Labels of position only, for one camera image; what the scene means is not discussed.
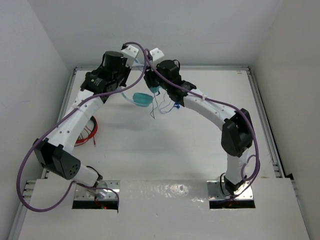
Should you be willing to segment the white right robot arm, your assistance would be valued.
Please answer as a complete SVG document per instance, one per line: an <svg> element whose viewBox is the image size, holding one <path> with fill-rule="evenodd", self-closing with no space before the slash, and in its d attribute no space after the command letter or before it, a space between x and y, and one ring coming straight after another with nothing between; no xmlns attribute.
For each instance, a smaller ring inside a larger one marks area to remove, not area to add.
<svg viewBox="0 0 320 240"><path fill-rule="evenodd" d="M221 146L227 153L227 169L224 176L225 189L229 194L244 184L242 171L248 149L253 144L253 136L243 118L251 121L249 112L240 111L204 99L203 93L192 83L182 79L180 69L173 60L164 60L156 67L157 74L150 66L146 68L144 80L151 88L164 89L169 98L183 107L202 115L221 130Z"/></svg>

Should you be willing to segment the teal cat-ear headphones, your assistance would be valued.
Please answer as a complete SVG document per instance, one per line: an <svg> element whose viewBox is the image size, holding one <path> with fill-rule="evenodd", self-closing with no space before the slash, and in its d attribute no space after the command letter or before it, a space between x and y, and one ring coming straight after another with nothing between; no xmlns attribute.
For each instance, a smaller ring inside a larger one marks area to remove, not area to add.
<svg viewBox="0 0 320 240"><path fill-rule="evenodd" d="M150 87L149 90L152 92L153 96L142 92L135 92L132 98L128 98L124 92L121 92L121 95L128 102L135 104L138 107L148 107L153 103L156 93L160 94L160 87Z"/></svg>

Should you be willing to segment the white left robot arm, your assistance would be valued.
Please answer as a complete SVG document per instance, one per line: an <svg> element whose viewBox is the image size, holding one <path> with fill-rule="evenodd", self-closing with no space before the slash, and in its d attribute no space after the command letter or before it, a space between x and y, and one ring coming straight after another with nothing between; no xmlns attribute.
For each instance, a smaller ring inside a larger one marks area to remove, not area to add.
<svg viewBox="0 0 320 240"><path fill-rule="evenodd" d="M127 79L131 69L123 51L106 51L101 65L85 74L76 98L58 125L36 147L34 153L40 165L78 184L93 187L99 174L86 167L72 155L76 141L94 113L107 101L109 92L115 91Z"/></svg>

